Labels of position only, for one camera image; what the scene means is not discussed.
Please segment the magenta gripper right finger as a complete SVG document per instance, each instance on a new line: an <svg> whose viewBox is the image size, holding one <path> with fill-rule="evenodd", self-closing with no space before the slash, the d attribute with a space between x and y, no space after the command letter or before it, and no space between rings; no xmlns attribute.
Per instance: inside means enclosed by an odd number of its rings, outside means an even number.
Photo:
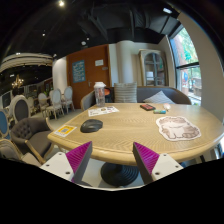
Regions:
<svg viewBox="0 0 224 224"><path fill-rule="evenodd" d="M158 154L137 142L133 143L133 154L145 184L152 183L182 169L182 166L168 154Z"/></svg>

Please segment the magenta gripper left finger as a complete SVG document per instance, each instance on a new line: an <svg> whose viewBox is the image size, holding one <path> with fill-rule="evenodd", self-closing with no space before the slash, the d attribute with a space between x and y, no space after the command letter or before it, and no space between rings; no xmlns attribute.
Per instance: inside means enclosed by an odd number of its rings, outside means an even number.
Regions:
<svg viewBox="0 0 224 224"><path fill-rule="evenodd" d="M41 169L75 184L80 184L92 153L92 142L84 143L68 153L58 152Z"/></svg>

